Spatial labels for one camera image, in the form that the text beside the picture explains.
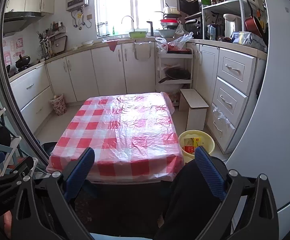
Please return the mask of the person's right hand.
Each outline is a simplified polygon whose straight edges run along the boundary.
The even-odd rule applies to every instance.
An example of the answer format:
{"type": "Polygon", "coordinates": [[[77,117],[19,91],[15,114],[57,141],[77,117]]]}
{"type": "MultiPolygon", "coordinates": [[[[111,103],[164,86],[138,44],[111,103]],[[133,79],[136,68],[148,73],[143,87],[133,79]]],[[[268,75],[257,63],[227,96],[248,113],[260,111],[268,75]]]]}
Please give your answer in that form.
{"type": "Polygon", "coordinates": [[[11,227],[12,227],[12,213],[11,211],[7,211],[3,214],[4,221],[4,232],[6,236],[11,239],[11,227]]]}

